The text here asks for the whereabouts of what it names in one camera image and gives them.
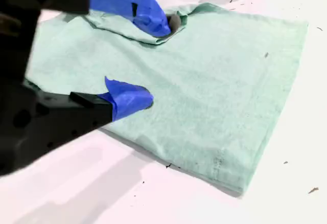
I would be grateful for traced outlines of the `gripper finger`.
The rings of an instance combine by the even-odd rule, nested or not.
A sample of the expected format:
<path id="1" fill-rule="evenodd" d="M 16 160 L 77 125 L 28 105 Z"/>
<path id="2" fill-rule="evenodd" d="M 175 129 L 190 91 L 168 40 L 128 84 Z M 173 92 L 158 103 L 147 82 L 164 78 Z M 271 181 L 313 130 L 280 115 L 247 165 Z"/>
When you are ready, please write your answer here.
<path id="1" fill-rule="evenodd" d="M 153 37 L 167 37 L 175 31 L 172 16 L 156 0 L 45 0 L 46 8 L 77 15 L 96 10 L 121 16 Z"/>
<path id="2" fill-rule="evenodd" d="M 154 103 L 145 87 L 108 78 L 105 86 L 103 94 L 43 93 L 38 103 L 38 153 L 44 155 Z"/>

